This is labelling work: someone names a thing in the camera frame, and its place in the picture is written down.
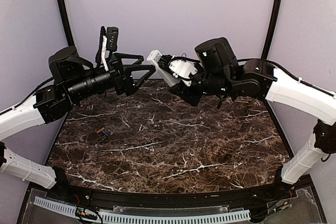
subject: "marble table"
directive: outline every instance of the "marble table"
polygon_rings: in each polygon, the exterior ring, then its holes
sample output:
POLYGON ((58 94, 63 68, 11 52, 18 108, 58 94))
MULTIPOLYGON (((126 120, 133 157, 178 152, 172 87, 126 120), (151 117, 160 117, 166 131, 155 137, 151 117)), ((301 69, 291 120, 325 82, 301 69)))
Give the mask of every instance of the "marble table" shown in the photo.
POLYGON ((204 193, 270 184, 289 160, 262 102, 217 97, 192 107, 161 80, 74 106, 47 165, 73 185, 132 193, 204 193), (108 137, 97 134, 105 128, 108 137))

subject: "black cable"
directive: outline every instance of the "black cable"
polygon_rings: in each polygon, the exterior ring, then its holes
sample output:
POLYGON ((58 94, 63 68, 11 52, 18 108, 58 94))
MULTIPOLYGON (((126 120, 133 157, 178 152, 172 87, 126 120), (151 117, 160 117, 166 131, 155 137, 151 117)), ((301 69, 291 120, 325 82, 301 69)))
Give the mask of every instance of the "black cable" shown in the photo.
POLYGON ((84 220, 81 215, 78 215, 78 218, 79 218, 79 222, 82 223, 82 224, 93 224, 96 221, 96 220, 92 220, 92 221, 84 220))
POLYGON ((65 33, 65 37, 67 38, 67 42, 69 46, 75 46, 74 38, 72 36, 69 18, 67 14, 67 9, 65 6, 65 0, 57 0, 58 3, 58 9, 61 16, 62 24, 63 24, 63 30, 65 33))
MULTIPOLYGON (((67 203, 70 203, 69 202, 69 200, 70 199, 72 199, 73 197, 74 197, 74 195, 72 195, 71 196, 71 198, 69 198, 68 200, 65 200, 65 199, 63 199, 62 197, 60 197, 60 196, 58 196, 56 193, 54 193, 53 191, 50 191, 52 194, 54 194, 57 198, 59 198, 61 201, 64 201, 64 202, 67 202, 67 203)), ((96 211, 96 210, 94 210, 93 208, 90 208, 90 207, 85 207, 85 206, 82 206, 82 205, 80 205, 80 204, 74 204, 75 206, 76 206, 76 209, 78 208, 78 207, 81 207, 81 208, 83 208, 83 211, 85 211, 86 209, 88 209, 88 210, 90 210, 91 212, 93 212, 94 214, 96 214, 97 215, 97 217, 100 219, 100 223, 101 224, 103 224, 104 223, 104 221, 103 221, 103 218, 100 216, 100 214, 96 211)))
POLYGON ((324 94, 327 94, 327 95, 330 95, 331 97, 334 97, 334 94, 333 93, 330 93, 324 89, 321 89, 319 87, 316 87, 315 85, 313 84, 310 84, 306 81, 303 81, 303 80, 300 80, 298 77, 296 77, 294 74, 292 74, 291 72, 289 72, 286 68, 284 68, 282 65, 280 65, 279 63, 276 63, 274 61, 271 61, 271 60, 265 60, 265 59, 257 59, 257 58, 249 58, 249 59, 239 59, 237 60, 238 62, 242 62, 242 61, 248 61, 248 60, 261 60, 263 62, 267 62, 267 63, 270 63, 276 67, 278 67, 279 69, 281 69, 283 72, 285 72, 287 75, 289 75, 291 78, 293 78, 294 80, 296 81, 300 81, 300 83, 310 87, 310 88, 313 88, 313 89, 316 89, 324 94))
POLYGON ((323 157, 322 157, 322 158, 321 158, 321 161, 322 161, 322 162, 326 162, 326 161, 328 161, 328 159, 329 159, 330 156, 331 156, 331 154, 329 153, 328 157, 326 157, 325 159, 323 159, 323 157))
MULTIPOLYGON (((172 58, 169 62, 168 62, 168 66, 173 62, 173 61, 176 61, 176 60, 183 60, 183 61, 191 61, 191 62, 194 62, 194 63, 200 63, 199 60, 194 60, 194 59, 191 59, 191 58, 187 58, 187 54, 184 52, 181 56, 176 56, 174 58, 172 58)), ((184 81, 192 81, 191 78, 184 78, 182 76, 179 76, 177 75, 180 79, 184 80, 184 81)))
POLYGON ((280 4, 281 4, 281 0, 274 0, 273 2, 272 14, 271 14, 271 18, 270 18, 269 25, 268 25, 267 35, 265 39, 263 52, 261 54, 261 59, 267 59, 267 56, 269 54, 269 49, 272 44, 275 27, 276 27, 278 16, 279 16, 280 4))
POLYGON ((269 206, 265 211, 262 211, 260 213, 258 213, 257 215, 254 215, 254 216, 251 216, 251 218, 257 218, 257 219, 261 219, 261 218, 264 218, 264 217, 257 217, 259 215, 262 215, 264 212, 268 212, 273 206, 275 206, 277 203, 279 203, 281 200, 278 200, 276 201, 275 203, 273 203, 271 206, 269 206))
POLYGON ((287 209, 288 207, 289 207, 289 205, 282 204, 281 206, 278 206, 278 207, 274 208, 270 213, 268 213, 268 214, 266 214, 266 215, 264 215, 262 217, 254 217, 254 218, 255 219, 265 219, 266 217, 268 217, 268 216, 270 216, 272 214, 275 214, 276 212, 283 211, 283 210, 287 209))
MULTIPOLYGON (((29 95, 27 95, 22 101, 20 101, 20 103, 18 103, 17 105, 14 106, 14 108, 19 107, 20 105, 22 105, 25 101, 27 101, 27 99, 29 97, 31 97, 37 90, 39 90, 42 86, 44 86, 45 84, 47 84, 48 82, 52 81, 54 78, 51 77, 48 80, 45 80, 44 82, 42 82, 40 85, 38 85, 29 95)), ((3 115, 9 111, 11 111, 12 108, 8 108, 7 110, 4 110, 2 112, 0 112, 0 115, 3 115)))

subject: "white wall panel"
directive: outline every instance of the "white wall panel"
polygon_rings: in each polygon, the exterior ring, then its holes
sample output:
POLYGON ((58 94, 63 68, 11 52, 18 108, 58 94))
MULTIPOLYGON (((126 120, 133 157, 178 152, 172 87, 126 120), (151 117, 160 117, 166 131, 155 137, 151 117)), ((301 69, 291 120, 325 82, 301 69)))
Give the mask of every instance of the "white wall panel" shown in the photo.
POLYGON ((120 52, 186 52, 227 37, 238 58, 260 57, 273 0, 66 0, 78 51, 93 60, 100 26, 119 27, 120 52))

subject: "small object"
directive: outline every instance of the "small object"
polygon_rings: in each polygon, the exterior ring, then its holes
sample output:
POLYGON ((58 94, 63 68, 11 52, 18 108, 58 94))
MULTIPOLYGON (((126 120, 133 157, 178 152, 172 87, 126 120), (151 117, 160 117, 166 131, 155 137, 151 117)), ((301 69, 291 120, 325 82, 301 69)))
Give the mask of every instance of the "small object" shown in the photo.
POLYGON ((101 128, 100 130, 96 131, 96 133, 100 137, 101 141, 104 140, 106 137, 109 136, 109 134, 107 133, 107 131, 105 130, 104 127, 101 128))

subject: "wire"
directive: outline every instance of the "wire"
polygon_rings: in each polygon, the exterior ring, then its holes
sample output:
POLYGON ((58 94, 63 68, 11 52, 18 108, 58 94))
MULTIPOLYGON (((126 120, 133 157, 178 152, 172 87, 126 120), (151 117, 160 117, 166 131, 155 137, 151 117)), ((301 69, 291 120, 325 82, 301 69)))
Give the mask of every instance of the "wire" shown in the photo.
POLYGON ((90 208, 90 207, 85 207, 85 206, 82 206, 82 205, 80 205, 79 203, 80 203, 80 201, 79 201, 79 197, 78 197, 78 195, 77 194, 74 194, 74 195, 72 195, 69 199, 67 199, 67 200, 65 200, 65 199, 63 199, 62 197, 60 197, 60 196, 58 196, 56 193, 54 193, 53 191, 50 191, 52 194, 54 194, 58 199, 60 199, 61 201, 65 201, 65 202, 67 202, 67 203, 70 203, 69 202, 69 200, 70 199, 72 199, 74 196, 77 198, 77 204, 75 204, 75 206, 76 206, 76 210, 78 209, 78 207, 81 207, 81 208, 83 208, 83 211, 85 211, 86 209, 88 209, 88 210, 90 210, 91 212, 93 212, 94 214, 96 214, 97 215, 97 217, 100 219, 100 223, 101 224, 103 224, 104 222, 103 222, 103 218, 100 216, 100 214, 98 213, 98 211, 96 211, 96 210, 94 210, 93 208, 90 208))
POLYGON ((322 157, 322 158, 321 158, 321 161, 322 161, 322 162, 326 162, 326 161, 328 161, 328 159, 329 159, 330 156, 331 156, 331 154, 329 153, 328 157, 326 157, 325 159, 323 159, 323 157, 322 157))
POLYGON ((261 219, 261 218, 264 218, 266 216, 263 216, 263 217, 257 217, 259 215, 262 215, 264 212, 268 212, 269 209, 271 209, 273 206, 275 206, 277 203, 279 203, 280 200, 276 201, 275 203, 273 203, 271 206, 269 206, 265 211, 262 211, 260 213, 258 213, 257 215, 254 215, 254 216, 251 216, 251 218, 257 218, 257 219, 261 219))
MULTIPOLYGON (((22 101, 20 101, 20 103, 18 103, 17 105, 15 105, 14 106, 14 108, 17 108, 17 107, 19 107, 20 105, 22 105, 25 101, 27 101, 27 99, 29 98, 29 97, 31 97, 33 94, 35 94, 35 92, 37 91, 37 90, 39 90, 42 86, 44 86, 45 84, 47 84, 48 82, 51 82, 52 80, 53 80, 54 78, 53 77, 51 77, 51 78, 49 78, 48 80, 45 80, 44 82, 42 82, 40 85, 38 85, 29 95, 27 95, 22 101)), ((12 110, 12 108, 8 108, 7 110, 4 110, 4 111, 2 111, 2 112, 0 112, 0 115, 3 115, 3 114, 5 114, 5 113, 7 113, 7 112, 9 112, 9 111, 11 111, 12 110)))
MULTIPOLYGON (((183 60, 183 61, 191 61, 191 62, 194 62, 194 63, 200 63, 199 60, 194 60, 194 59, 191 59, 191 58, 187 58, 187 54, 184 52, 181 56, 176 56, 174 58, 172 58, 169 62, 168 62, 168 66, 173 62, 173 61, 176 61, 176 60, 183 60)), ((184 78, 182 76, 179 76, 177 75, 180 79, 184 80, 184 81, 192 81, 191 78, 184 78)))
POLYGON ((92 221, 88 221, 88 220, 84 220, 82 217, 82 213, 86 214, 85 212, 86 208, 84 208, 82 211, 78 209, 78 207, 76 208, 76 212, 78 213, 78 218, 79 220, 77 220, 79 223, 82 224, 92 224, 94 223, 96 220, 92 220, 92 221))
POLYGON ((239 60, 237 60, 237 61, 238 61, 238 62, 242 62, 242 61, 248 61, 248 60, 261 60, 261 61, 263 61, 263 62, 270 63, 270 64, 272 64, 272 65, 278 67, 279 69, 281 69, 283 72, 285 72, 287 75, 289 75, 290 77, 292 77, 294 80, 296 80, 296 81, 300 81, 302 84, 304 84, 304 85, 306 85, 306 86, 308 86, 308 87, 310 87, 310 88, 316 89, 316 90, 318 90, 318 91, 320 91, 320 92, 322 92, 322 93, 325 93, 325 94, 327 94, 327 95, 330 95, 331 97, 334 97, 334 96, 335 96, 333 93, 330 93, 330 92, 328 92, 328 91, 326 91, 326 90, 324 90, 324 89, 321 89, 321 88, 319 88, 319 87, 316 87, 315 85, 310 84, 310 83, 308 83, 308 82, 306 82, 306 81, 300 80, 298 77, 296 77, 294 74, 292 74, 291 72, 289 72, 289 71, 288 71, 286 68, 284 68, 282 65, 280 65, 279 63, 276 63, 276 62, 274 62, 274 61, 271 61, 271 60, 264 60, 264 59, 258 59, 258 58, 239 59, 239 60))
POLYGON ((280 3, 281 3, 281 0, 274 0, 273 2, 272 14, 271 14, 269 25, 268 25, 267 36, 265 39, 263 52, 261 54, 261 59, 267 59, 267 56, 269 54, 269 49, 271 47, 271 43, 272 43, 272 39, 274 36, 274 31, 275 31, 275 27, 277 24, 278 15, 279 15, 280 3))
POLYGON ((264 212, 269 211, 273 206, 275 206, 277 203, 279 203, 279 202, 281 201, 281 199, 280 199, 280 200, 278 200, 277 202, 275 202, 274 204, 272 204, 270 207, 268 207, 265 211, 263 211, 263 212, 261 212, 261 213, 259 213, 259 214, 257 214, 257 215, 251 216, 251 218, 264 219, 264 218, 266 218, 266 217, 268 217, 268 216, 270 216, 270 215, 272 215, 272 214, 274 214, 274 213, 276 213, 276 212, 279 212, 279 211, 284 210, 285 208, 282 208, 282 207, 286 207, 286 206, 288 205, 288 203, 291 202, 291 200, 293 199, 293 193, 292 193, 292 191, 291 191, 291 190, 288 190, 288 193, 289 193, 289 195, 290 195, 289 200, 287 200, 287 201, 285 201, 284 203, 282 203, 281 206, 278 206, 278 207, 274 208, 274 209, 272 210, 272 212, 270 212, 270 213, 268 213, 268 214, 266 214, 266 215, 264 215, 264 216, 262 216, 262 217, 259 217, 259 215, 262 215, 264 212))

